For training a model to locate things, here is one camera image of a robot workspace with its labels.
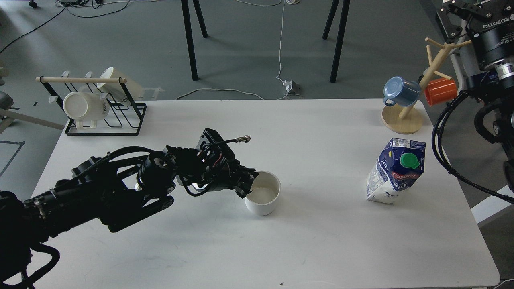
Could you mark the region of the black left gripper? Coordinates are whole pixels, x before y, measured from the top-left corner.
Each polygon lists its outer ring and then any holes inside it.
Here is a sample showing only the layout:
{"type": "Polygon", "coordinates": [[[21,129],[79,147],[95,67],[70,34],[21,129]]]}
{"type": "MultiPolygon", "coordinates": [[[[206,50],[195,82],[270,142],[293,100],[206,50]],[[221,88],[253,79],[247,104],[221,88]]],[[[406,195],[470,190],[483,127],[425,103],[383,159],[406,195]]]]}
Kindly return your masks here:
{"type": "Polygon", "coordinates": [[[252,192],[252,182],[259,172],[240,165],[228,146],[233,142],[245,142],[245,137],[225,140],[216,130],[206,128],[195,148],[165,146],[163,153],[165,159],[171,161],[179,184],[187,191],[188,186],[194,187],[196,192],[188,191],[189,195],[201,196],[209,191],[233,189],[244,199],[252,192]]]}

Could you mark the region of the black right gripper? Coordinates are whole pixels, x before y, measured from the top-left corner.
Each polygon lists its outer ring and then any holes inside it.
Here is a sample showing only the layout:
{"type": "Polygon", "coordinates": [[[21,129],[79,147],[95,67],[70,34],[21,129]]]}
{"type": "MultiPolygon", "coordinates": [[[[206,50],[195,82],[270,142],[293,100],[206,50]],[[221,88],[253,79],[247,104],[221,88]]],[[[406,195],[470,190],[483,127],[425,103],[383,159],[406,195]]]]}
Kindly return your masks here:
{"type": "Polygon", "coordinates": [[[438,8],[436,19],[445,41],[455,41],[464,35],[470,38],[479,69],[488,71],[513,57],[513,3],[512,0],[483,0],[470,4],[450,0],[438,8]],[[470,20],[468,31],[457,18],[470,20]]]}

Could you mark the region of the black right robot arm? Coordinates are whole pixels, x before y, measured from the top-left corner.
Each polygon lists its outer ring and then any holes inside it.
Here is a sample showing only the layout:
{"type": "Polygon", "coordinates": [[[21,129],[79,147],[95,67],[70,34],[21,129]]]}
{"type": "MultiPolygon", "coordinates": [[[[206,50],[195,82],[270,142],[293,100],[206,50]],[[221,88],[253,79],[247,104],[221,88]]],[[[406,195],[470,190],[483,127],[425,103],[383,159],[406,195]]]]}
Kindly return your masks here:
{"type": "Polygon", "coordinates": [[[508,188],[513,189],[513,2],[481,0],[471,4],[462,0],[448,0],[437,16],[445,42],[453,44],[465,33],[473,46],[479,69],[492,72],[496,79],[490,83],[483,77],[480,84],[461,90],[455,99],[448,102],[432,131],[433,153],[448,174],[512,204],[512,197],[482,187],[459,174],[441,151],[446,122],[457,106],[467,97],[483,102],[483,107],[474,117],[475,130],[489,143],[502,146],[507,156],[503,172],[508,188]]]}

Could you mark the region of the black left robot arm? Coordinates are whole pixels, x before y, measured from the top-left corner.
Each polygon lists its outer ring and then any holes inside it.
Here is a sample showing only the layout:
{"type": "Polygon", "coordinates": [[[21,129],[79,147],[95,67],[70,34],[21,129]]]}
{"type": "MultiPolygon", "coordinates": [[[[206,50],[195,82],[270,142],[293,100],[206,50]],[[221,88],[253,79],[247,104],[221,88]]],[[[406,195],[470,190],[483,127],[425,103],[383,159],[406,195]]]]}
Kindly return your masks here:
{"type": "Polygon", "coordinates": [[[72,169],[71,179],[31,199],[2,191],[2,289],[33,288],[55,267],[59,251],[45,245],[49,238],[94,218],[119,232],[170,207],[175,181],[191,196],[231,189],[244,199],[259,174],[240,164],[229,143],[249,141],[249,136],[224,140],[206,128],[195,148],[128,146],[90,157],[72,169]]]}

